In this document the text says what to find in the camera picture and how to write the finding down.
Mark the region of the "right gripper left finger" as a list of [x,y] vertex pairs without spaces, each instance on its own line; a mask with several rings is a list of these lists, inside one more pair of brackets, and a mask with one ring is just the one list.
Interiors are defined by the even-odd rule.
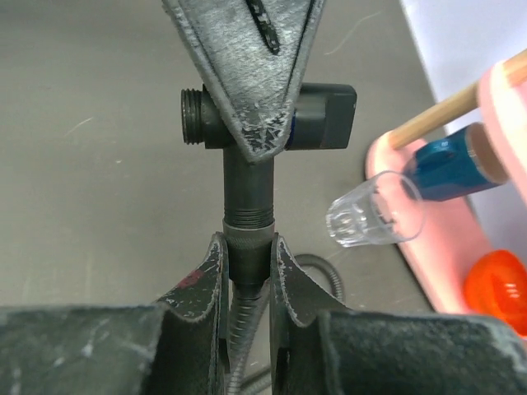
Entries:
[[159,301],[169,306],[158,346],[163,388],[173,394],[223,394],[230,370],[228,252],[212,236],[203,262]]

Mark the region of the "orange bowl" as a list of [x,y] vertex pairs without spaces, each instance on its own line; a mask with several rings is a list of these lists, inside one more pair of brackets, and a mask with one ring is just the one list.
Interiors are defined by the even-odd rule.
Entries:
[[463,294],[471,310],[499,318],[526,336],[526,269],[513,253],[499,249],[482,256],[469,270]]

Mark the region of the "black valve fitting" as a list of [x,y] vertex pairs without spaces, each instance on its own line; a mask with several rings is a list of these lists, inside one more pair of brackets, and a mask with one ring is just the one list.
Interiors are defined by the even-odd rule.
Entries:
[[[287,151],[345,149],[357,105],[352,86],[305,83],[296,102]],[[221,120],[208,91],[186,89],[180,96],[183,139],[223,150],[224,222],[257,230],[273,217],[274,161],[250,164]]]

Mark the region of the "dark blue mug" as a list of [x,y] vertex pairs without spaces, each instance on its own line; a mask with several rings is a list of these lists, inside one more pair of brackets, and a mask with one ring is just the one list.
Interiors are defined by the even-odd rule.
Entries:
[[509,180],[482,123],[471,123],[422,146],[403,173],[424,200],[433,202],[478,193]]

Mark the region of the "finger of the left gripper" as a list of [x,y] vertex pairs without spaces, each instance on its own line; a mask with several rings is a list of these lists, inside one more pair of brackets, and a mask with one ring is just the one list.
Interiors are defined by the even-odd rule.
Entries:
[[283,151],[324,2],[162,5],[245,159]]

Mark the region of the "clear plastic cup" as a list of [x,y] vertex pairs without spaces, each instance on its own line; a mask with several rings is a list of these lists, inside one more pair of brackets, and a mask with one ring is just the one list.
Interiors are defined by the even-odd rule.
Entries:
[[334,200],[325,221],[330,237],[345,248],[399,244],[421,234],[426,208],[411,179],[385,170]]

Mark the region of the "pink three-tier shelf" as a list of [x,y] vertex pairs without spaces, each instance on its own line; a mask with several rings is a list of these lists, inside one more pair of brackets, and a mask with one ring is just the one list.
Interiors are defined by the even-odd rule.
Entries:
[[[526,53],[496,63],[474,84],[379,137],[366,155],[365,171],[400,172],[423,136],[473,109],[480,109],[487,138],[510,180],[526,194]],[[432,307],[448,314],[475,314],[467,306],[463,285],[471,267],[495,251],[462,197],[424,202],[421,234],[399,248]]]

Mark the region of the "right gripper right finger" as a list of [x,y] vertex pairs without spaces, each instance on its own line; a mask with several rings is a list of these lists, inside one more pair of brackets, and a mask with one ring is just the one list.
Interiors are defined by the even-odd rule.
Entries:
[[346,309],[300,268],[285,239],[275,234],[269,305],[273,394],[328,392],[319,314]]

